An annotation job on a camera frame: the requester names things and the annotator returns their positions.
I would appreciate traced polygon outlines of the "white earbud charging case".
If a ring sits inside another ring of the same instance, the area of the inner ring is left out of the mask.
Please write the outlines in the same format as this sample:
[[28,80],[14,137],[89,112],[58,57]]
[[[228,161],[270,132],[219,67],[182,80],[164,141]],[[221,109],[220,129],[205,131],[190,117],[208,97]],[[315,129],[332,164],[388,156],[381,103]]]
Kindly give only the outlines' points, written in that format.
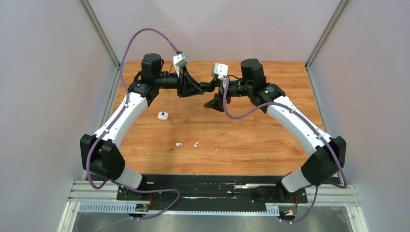
[[157,118],[162,121],[166,121],[169,118],[169,114],[167,112],[161,111],[158,113]]

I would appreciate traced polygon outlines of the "black earbud charging case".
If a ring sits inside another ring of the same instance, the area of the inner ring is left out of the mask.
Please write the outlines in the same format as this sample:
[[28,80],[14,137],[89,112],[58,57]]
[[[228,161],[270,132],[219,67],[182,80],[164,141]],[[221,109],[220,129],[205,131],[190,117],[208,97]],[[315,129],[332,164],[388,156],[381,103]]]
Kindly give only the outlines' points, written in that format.
[[219,86],[220,86],[220,83],[218,81],[199,83],[199,88],[203,92],[214,92]]

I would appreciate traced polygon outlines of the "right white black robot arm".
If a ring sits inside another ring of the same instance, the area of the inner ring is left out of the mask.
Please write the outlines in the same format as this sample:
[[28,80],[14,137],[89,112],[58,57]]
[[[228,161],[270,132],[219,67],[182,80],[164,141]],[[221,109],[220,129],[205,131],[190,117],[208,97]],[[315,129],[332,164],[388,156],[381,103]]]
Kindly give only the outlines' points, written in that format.
[[[302,146],[308,154],[307,161],[297,170],[281,177],[276,182],[276,197],[288,202],[295,193],[305,187],[320,186],[334,174],[342,171],[346,156],[346,141],[341,136],[331,136],[311,122],[278,85],[267,82],[263,65],[256,58],[241,62],[241,78],[231,81],[228,66],[215,63],[212,70],[212,87],[219,91],[214,99],[204,104],[224,112],[231,119],[242,119],[251,113],[262,110],[278,121]],[[227,104],[232,97],[249,97],[254,109],[241,116],[228,112]]]

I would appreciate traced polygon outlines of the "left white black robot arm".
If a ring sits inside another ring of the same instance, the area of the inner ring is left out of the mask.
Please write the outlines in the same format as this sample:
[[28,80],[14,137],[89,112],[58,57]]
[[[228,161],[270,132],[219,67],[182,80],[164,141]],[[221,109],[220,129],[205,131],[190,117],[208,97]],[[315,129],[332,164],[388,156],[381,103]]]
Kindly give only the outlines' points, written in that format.
[[135,120],[152,104],[159,90],[176,89],[180,97],[192,96],[193,83],[187,71],[188,58],[178,51],[173,56],[174,72],[163,71],[164,60],[159,54],[149,53],[141,61],[141,70],[133,82],[125,87],[125,97],[110,118],[92,135],[84,134],[80,139],[81,159],[89,184],[101,189],[112,181],[128,187],[137,200],[148,194],[144,175],[126,165],[120,152],[125,135]]

